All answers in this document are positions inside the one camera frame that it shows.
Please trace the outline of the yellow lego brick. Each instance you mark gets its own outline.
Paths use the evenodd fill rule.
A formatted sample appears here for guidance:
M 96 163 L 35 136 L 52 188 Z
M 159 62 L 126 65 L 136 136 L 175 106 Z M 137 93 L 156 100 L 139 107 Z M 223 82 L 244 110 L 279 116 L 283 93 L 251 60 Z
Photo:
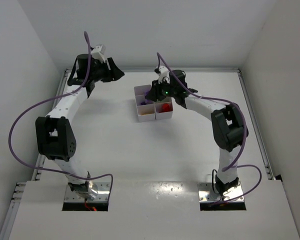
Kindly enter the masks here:
M 152 115 L 152 114 L 153 114 L 153 112 L 144 112 L 144 113 L 141 113 L 140 115 L 145 116 L 145 115 Z

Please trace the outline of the multicolour lego cluster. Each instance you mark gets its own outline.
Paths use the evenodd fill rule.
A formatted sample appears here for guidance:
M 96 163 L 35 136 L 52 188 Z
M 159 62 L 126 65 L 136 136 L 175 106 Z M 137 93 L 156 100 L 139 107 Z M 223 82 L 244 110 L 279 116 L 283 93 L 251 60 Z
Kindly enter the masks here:
M 153 101 L 153 91 L 151 88 L 144 92 L 144 97 L 146 101 Z

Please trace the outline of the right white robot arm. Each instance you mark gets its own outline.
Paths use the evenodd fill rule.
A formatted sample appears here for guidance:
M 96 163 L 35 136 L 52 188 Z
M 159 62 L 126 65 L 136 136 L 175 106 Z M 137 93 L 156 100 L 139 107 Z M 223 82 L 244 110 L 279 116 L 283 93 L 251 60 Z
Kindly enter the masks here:
M 212 125 L 213 139 L 219 147 L 215 189 L 222 195 L 230 188 L 236 187 L 239 183 L 237 162 L 249 134 L 238 105 L 225 99 L 198 95 L 196 89 L 188 87 L 186 73 L 183 70 L 169 71 L 161 66 L 154 71 L 158 78 L 152 81 L 145 98 L 152 102 L 173 98 L 184 109 L 207 118 Z

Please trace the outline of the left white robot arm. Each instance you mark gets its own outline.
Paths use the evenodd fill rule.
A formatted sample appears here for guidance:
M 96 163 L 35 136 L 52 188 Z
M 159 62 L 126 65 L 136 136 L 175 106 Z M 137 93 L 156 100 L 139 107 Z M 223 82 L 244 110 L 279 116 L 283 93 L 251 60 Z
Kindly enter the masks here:
M 85 199 L 96 199 L 98 187 L 75 157 L 77 141 L 71 123 L 79 107 L 90 97 L 96 82 L 109 83 L 124 75 L 111 57 L 102 59 L 100 53 L 94 53 L 92 57 L 78 55 L 67 81 L 65 96 L 45 117 L 38 117 L 35 121 L 39 153 L 54 161 L 66 175 L 70 190 Z

